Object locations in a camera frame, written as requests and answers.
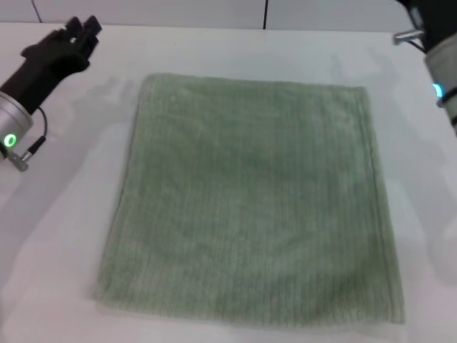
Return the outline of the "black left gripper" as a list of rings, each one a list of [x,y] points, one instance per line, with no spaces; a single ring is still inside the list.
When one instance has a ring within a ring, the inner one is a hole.
[[[39,43],[26,47],[21,53],[24,63],[0,86],[0,92],[33,114],[66,77],[89,67],[89,57],[102,28],[98,19],[90,16],[82,29],[80,20],[74,16],[65,30],[55,30]]]

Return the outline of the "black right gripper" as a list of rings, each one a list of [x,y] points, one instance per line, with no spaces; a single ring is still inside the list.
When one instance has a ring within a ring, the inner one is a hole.
[[[457,33],[457,0],[398,0],[415,29],[421,29],[426,53]]]

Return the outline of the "green ribbed terry towel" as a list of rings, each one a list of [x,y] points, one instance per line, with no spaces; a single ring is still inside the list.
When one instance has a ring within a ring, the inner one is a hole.
[[[147,76],[95,296],[237,324],[404,323],[367,90]]]

